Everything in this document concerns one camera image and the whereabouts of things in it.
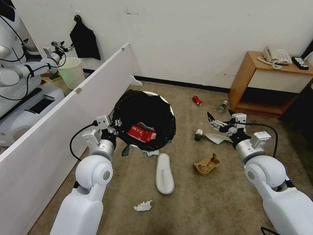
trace hinge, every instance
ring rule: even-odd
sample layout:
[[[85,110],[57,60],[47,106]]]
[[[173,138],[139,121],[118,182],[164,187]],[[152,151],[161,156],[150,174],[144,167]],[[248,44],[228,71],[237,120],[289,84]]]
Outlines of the hinge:
[[[76,92],[77,94],[79,94],[81,91],[82,91],[82,89],[81,89],[80,87],[75,90],[75,92]]]

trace wooden nightstand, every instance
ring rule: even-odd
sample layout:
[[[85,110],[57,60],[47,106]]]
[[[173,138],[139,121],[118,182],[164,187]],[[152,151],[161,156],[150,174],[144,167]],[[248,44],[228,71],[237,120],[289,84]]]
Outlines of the wooden nightstand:
[[[262,52],[248,51],[229,92],[231,110],[280,118],[312,82],[313,69],[295,64],[274,70],[257,60]]]

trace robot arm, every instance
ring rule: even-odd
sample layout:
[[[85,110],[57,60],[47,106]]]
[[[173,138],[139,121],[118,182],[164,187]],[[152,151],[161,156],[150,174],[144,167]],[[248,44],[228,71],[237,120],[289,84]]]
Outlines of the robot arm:
[[[101,129],[85,131],[82,138],[89,156],[77,166],[72,192],[63,200],[50,235],[96,235],[103,213],[102,198],[113,176],[112,160],[119,120],[111,124],[109,116],[97,118]]]
[[[54,52],[50,53],[47,58],[42,59],[40,62],[28,62],[16,64],[14,67],[0,68],[0,87],[13,86],[20,79],[27,78],[28,76],[34,77],[47,72],[55,73],[60,59],[64,55],[63,49],[65,48],[62,46],[56,47]]]
[[[242,113],[232,114],[228,122],[217,121],[210,113],[208,118],[211,127],[232,139],[244,163],[245,175],[262,197],[263,208],[277,232],[281,235],[313,234],[313,202],[295,188],[280,161],[264,155],[264,146],[271,136],[257,132],[249,137],[245,129],[246,115]]]
[[[14,39],[17,36],[23,44],[22,39],[17,34],[20,17],[12,6],[2,0],[0,0],[0,17],[0,58],[4,67],[0,68],[0,87],[16,85],[20,79],[28,76],[35,77],[46,72],[55,73],[64,53],[73,50],[72,47],[64,47],[64,42],[54,41],[52,46],[55,47],[55,51],[44,48],[48,57],[40,62],[21,63],[22,58],[12,60],[11,57],[14,56],[12,50],[23,51],[20,43]]]

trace black bag hanging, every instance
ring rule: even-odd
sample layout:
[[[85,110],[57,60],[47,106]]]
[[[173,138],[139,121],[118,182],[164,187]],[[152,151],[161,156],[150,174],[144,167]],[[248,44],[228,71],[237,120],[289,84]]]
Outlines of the black bag hanging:
[[[79,58],[101,60],[94,32],[87,28],[79,15],[74,17],[76,25],[70,33],[73,45]]]

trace white partition board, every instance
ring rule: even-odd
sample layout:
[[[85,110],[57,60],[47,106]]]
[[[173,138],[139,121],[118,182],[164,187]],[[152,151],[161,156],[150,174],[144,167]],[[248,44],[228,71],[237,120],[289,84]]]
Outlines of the white partition board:
[[[0,234],[27,234],[77,161],[71,137],[113,110],[132,75],[126,43],[79,85],[80,93],[71,92],[0,155]],[[85,149],[78,135],[73,151]]]

